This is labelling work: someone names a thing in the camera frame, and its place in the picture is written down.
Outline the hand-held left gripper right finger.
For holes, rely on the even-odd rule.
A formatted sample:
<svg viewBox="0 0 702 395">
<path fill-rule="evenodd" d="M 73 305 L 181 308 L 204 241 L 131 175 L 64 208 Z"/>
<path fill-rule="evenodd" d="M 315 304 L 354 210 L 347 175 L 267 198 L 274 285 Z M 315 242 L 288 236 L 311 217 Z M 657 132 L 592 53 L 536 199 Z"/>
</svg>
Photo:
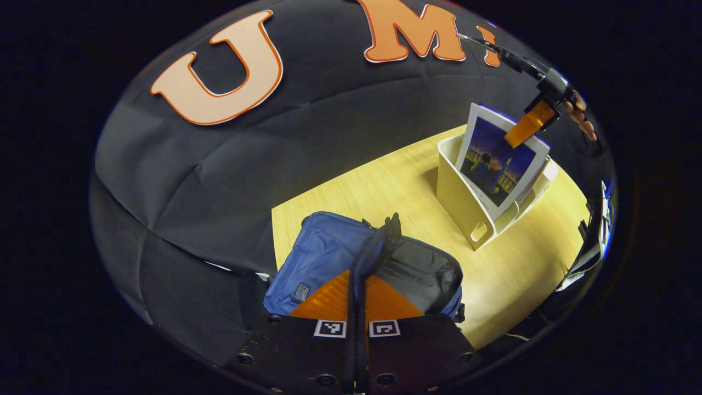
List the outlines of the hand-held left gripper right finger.
<svg viewBox="0 0 702 395">
<path fill-rule="evenodd" d="M 481 353 L 444 313 L 424 313 L 378 276 L 365 280 L 368 394 L 447 394 L 479 370 Z"/>
</svg>

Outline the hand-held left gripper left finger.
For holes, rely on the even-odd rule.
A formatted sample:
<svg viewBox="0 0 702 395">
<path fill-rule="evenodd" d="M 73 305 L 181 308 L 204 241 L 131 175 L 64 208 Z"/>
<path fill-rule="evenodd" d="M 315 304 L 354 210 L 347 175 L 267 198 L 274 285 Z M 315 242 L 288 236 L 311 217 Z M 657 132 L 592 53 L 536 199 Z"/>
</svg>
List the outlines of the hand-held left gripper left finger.
<svg viewBox="0 0 702 395">
<path fill-rule="evenodd" d="M 289 315 L 271 313 L 223 364 L 266 394 L 353 392 L 353 315 L 348 270 Z"/>
</svg>

